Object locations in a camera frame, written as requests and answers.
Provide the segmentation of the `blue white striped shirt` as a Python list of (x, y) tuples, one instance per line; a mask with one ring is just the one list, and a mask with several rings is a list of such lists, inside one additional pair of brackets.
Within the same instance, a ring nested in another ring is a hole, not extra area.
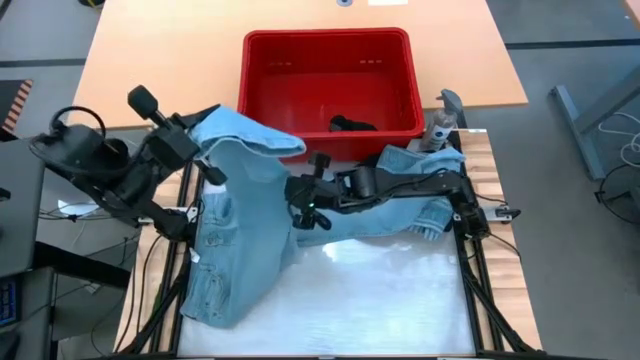
[[(465, 156), (453, 148), (435, 153), (413, 152), (387, 146), (377, 167), (394, 174), (430, 175), (444, 171), (460, 172)], [(374, 209), (384, 233), (409, 231), (433, 241), (445, 232), (453, 208), (444, 196), (394, 198)]]

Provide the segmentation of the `grey metal desk frame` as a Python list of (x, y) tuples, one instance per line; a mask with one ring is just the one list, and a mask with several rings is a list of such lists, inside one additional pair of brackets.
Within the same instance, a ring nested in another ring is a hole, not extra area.
[(598, 155), (591, 132), (617, 110), (640, 96), (640, 65), (582, 112), (576, 108), (565, 86), (554, 86), (550, 95), (569, 125), (590, 177), (593, 180), (603, 179), (604, 163)]

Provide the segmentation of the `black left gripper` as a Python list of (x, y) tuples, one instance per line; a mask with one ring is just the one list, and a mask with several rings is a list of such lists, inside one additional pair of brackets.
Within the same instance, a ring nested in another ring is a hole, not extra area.
[[(156, 127), (149, 132), (140, 146), (141, 157), (155, 160), (170, 170), (178, 170), (188, 163), (199, 151), (199, 146), (189, 137), (187, 131), (203, 122), (220, 104), (199, 112), (164, 116), (159, 110), (157, 99), (143, 85), (138, 85), (128, 93), (128, 105), (144, 120), (151, 120)], [(227, 181), (224, 172), (205, 158), (193, 160), (204, 179), (212, 185), (223, 185)]]

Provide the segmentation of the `black aluminium table frame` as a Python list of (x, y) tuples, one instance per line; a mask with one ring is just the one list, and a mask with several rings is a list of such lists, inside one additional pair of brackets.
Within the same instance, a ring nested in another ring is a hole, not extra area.
[[(458, 142), (460, 144), (460, 148), (462, 149), (460, 138), (455, 134), (459, 130), (456, 130), (456, 131), (452, 132), (452, 134), (450, 135), (450, 138), (453, 141)], [(475, 240), (473, 242), (469, 241), (469, 242), (466, 243), (466, 245), (468, 243), (474, 244), (474, 243), (480, 242), (480, 241), (482, 241), (482, 240)], [(172, 244), (170, 242), (168, 242), (168, 243), (169, 243), (169, 253), (170, 254), (173, 254), (174, 251), (179, 246), (182, 246), (182, 245), (174, 245), (174, 244)], [(180, 268), (181, 263), (183, 262), (183, 260), (184, 260), (184, 255), (180, 260), (171, 259), (171, 260), (168, 261), (168, 265), (164, 268), (164, 274), (163, 274), (163, 277), (162, 277), (162, 280), (161, 280), (160, 288), (157, 290), (157, 293), (156, 293), (156, 296), (155, 296), (155, 300), (152, 303), (151, 315), (152, 315), (152, 313), (154, 311), (154, 306), (155, 306), (156, 300), (158, 298), (162, 297), (163, 294), (168, 291), (168, 288), (171, 286), (172, 282), (175, 280), (175, 278), (176, 278), (176, 276), (177, 276), (177, 274), (179, 272), (179, 268)], [(484, 296), (487, 299), (489, 299), (489, 300), (491, 300), (493, 302), (494, 310), (502, 315), (501, 311), (496, 307), (496, 305), (495, 305), (495, 303), (493, 301), (493, 298), (486, 294), (485, 287), (481, 285), (481, 283), (479, 282), (478, 278), (477, 278), (477, 284), (483, 288)], [(512, 352), (514, 349), (511, 347), (511, 345), (515, 342), (516, 339), (519, 339), (521, 344), (527, 344), (526, 342), (524, 342), (522, 340), (522, 338), (519, 336), (519, 334), (514, 331), (514, 329), (506, 321), (506, 319), (505, 319), (505, 317), (503, 315), (502, 315), (502, 317), (504, 318), (504, 320), (502, 322), (497, 321), (495, 319), (495, 317), (490, 314), (490, 311), (487, 309), (485, 304), (480, 301), (479, 297), (475, 297), (474, 298), (474, 300), (472, 302), (472, 309), (476, 312), (476, 318), (478, 319), (478, 331), (479, 331), (479, 334), (480, 334), (480, 339), (482, 340), (482, 344), (480, 345), (480, 347), (482, 349), (484, 349), (484, 350), (486, 350), (488, 352)], [(135, 336), (137, 335), (138, 332), (141, 331), (141, 329), (139, 329), (138, 331), (135, 332), (135, 335), (134, 335), (133, 339), (130, 342), (132, 342), (134, 340)], [(118, 349), (124, 349), (129, 345), (130, 342), (128, 342), (127, 345), (125, 345), (125, 347), (121, 347), (116, 342), (116, 347)]]

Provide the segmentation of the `light wooden table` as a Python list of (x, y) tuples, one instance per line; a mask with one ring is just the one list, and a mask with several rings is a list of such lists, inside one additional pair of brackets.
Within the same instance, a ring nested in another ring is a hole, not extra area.
[(107, 0), (74, 101), (114, 129), (143, 126), (127, 103), (137, 85), (169, 113), (232, 107), (249, 32), (373, 27), (408, 33), (426, 108), (445, 88), (468, 107), (528, 101), (486, 0)]

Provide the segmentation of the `dark hazard-edged floor mat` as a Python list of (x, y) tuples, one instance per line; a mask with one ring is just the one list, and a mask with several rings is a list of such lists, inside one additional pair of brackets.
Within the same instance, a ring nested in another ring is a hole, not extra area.
[(0, 138), (15, 136), (20, 115), (33, 85), (31, 79), (0, 80)]

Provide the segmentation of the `white spray bottle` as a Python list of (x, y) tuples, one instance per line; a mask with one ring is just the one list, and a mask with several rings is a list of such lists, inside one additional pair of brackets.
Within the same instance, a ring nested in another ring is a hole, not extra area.
[(451, 131), (458, 126), (458, 121), (464, 118), (463, 104), (460, 97), (452, 90), (443, 89), (437, 100), (443, 102), (443, 107), (432, 114), (419, 149), (426, 152), (437, 152), (445, 144)]

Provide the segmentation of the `red plastic laundry bin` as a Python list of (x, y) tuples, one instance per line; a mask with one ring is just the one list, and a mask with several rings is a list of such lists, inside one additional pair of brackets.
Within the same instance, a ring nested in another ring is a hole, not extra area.
[[(397, 27), (247, 34), (237, 110), (338, 161), (405, 147), (425, 127), (410, 38)], [(335, 115), (377, 131), (330, 132)]]

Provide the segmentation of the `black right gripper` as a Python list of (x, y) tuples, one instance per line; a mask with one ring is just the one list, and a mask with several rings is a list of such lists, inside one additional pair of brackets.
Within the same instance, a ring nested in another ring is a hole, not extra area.
[[(286, 180), (285, 198), (293, 207), (329, 209), (336, 212), (349, 205), (348, 190), (343, 180), (323, 180), (324, 172), (331, 164), (331, 157), (321, 152), (313, 152), (308, 160), (313, 166), (311, 175), (290, 176)], [(301, 230), (313, 230), (319, 226), (323, 230), (331, 229), (331, 221), (322, 213), (312, 210), (296, 214), (293, 226)]]

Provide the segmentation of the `black round floor base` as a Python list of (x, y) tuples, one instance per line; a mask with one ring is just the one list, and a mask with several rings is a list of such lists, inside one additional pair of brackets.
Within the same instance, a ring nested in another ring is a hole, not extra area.
[(614, 217), (640, 226), (640, 168), (614, 167), (598, 182), (594, 196)]

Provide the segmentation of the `white round device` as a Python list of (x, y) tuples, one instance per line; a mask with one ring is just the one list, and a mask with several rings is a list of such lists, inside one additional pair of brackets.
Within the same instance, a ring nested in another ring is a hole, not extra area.
[(58, 201), (57, 210), (65, 215), (88, 216), (99, 209), (95, 202), (75, 202), (69, 203), (63, 200)]

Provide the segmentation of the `black garment with print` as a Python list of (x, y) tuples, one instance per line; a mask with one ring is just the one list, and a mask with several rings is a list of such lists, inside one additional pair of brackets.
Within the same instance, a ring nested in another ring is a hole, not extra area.
[(335, 115), (329, 122), (330, 132), (354, 132), (354, 131), (377, 131), (377, 128), (369, 123), (354, 121), (343, 115)]

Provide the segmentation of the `light blue denim shirt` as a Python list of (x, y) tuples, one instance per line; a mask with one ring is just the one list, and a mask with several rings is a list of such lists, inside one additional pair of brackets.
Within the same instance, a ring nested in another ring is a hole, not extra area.
[(329, 230), (298, 230), (287, 210), (283, 157), (301, 155), (304, 141), (221, 106), (189, 132), (200, 160), (219, 167), (221, 192), (203, 196), (204, 211), (194, 249), (182, 315), (230, 328), (277, 282), (302, 247), (408, 230), (437, 239), (454, 210), (445, 197), (389, 200), (371, 210), (343, 215), (330, 210)]

